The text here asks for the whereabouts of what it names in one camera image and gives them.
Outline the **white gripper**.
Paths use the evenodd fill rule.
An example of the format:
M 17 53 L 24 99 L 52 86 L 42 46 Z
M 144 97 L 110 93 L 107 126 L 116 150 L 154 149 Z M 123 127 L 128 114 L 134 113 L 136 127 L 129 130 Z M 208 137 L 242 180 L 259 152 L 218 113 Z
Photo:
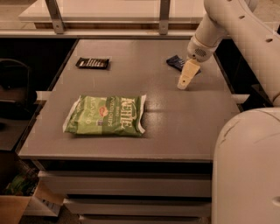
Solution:
M 200 70 L 200 63 L 210 59 L 217 49 L 219 42 L 211 38 L 202 38 L 198 35 L 191 37 L 187 47 L 189 60 L 184 64 L 178 79 L 177 88 L 184 90 L 190 84 L 195 74 Z

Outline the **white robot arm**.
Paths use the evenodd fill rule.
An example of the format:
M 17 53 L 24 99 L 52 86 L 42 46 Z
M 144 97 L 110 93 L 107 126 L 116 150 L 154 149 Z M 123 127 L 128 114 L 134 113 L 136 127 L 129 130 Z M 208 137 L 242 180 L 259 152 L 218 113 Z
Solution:
M 236 115 L 213 154 L 212 224 L 280 224 L 280 37 L 258 19 L 257 0 L 204 0 L 206 14 L 187 47 L 184 89 L 229 36 L 272 105 Z

